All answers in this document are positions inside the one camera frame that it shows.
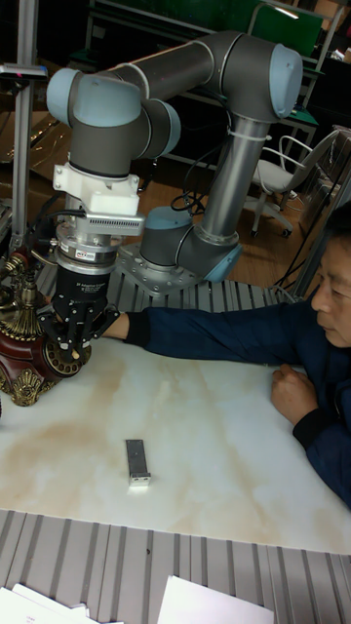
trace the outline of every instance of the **corrugated metal surface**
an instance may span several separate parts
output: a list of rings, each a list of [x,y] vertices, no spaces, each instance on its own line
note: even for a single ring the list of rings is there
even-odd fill
[[[52,293],[54,282],[45,269],[38,285]],[[130,311],[221,312],[283,297],[227,281],[149,297],[124,274],[113,274],[109,292]],[[350,557],[0,511],[0,586],[19,582],[64,605],[85,603],[99,622],[155,624],[170,574],[266,606],[277,624],[351,623]]]

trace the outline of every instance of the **white chair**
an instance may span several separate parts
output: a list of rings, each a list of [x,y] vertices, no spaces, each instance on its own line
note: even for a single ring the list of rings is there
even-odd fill
[[[274,216],[274,218],[285,226],[285,229],[282,232],[284,237],[288,238],[288,236],[291,235],[293,232],[293,226],[280,214],[280,211],[285,206],[290,196],[290,192],[305,181],[312,167],[332,145],[332,142],[336,139],[338,132],[339,130],[332,131],[332,133],[325,136],[325,138],[323,138],[316,145],[316,147],[314,147],[314,149],[311,149],[311,147],[301,143],[301,141],[296,138],[287,135],[281,136],[279,141],[279,151],[272,149],[271,147],[263,147],[262,151],[272,152],[280,157],[281,166],[274,165],[267,160],[259,160],[257,163],[257,167],[253,174],[253,184],[260,186],[262,191],[258,200],[255,197],[248,196],[244,204],[244,208],[254,211],[253,229],[251,231],[251,235],[253,237],[257,236],[258,222],[262,214]],[[298,143],[298,145],[308,151],[307,156],[301,162],[298,162],[294,158],[284,154],[283,140],[285,138]],[[295,165],[295,171],[293,174],[287,172],[285,168],[287,160]],[[272,195],[272,193],[283,193],[284,198],[280,206],[266,201],[267,195]]]

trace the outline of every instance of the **dark hair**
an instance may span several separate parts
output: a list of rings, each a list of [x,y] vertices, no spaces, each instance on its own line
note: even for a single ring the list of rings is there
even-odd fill
[[[351,242],[351,201],[331,213],[326,225],[329,238],[349,239]]]

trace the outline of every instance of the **man's arm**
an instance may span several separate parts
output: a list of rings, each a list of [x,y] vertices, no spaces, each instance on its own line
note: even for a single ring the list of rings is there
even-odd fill
[[[288,365],[273,372],[272,403],[294,426],[313,468],[351,508],[351,435],[318,407],[312,382]]]
[[[300,364],[294,335],[309,310],[307,302],[221,313],[146,308],[121,315],[105,335],[175,358]]]

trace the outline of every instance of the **sticker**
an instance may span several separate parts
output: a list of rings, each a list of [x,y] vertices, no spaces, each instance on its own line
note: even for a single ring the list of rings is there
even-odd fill
[[[80,290],[85,294],[98,294],[99,291],[104,287],[104,284],[77,284],[80,286]]]
[[[83,252],[81,250],[76,250],[75,256],[79,260],[95,260],[96,259],[96,254],[95,253]]]

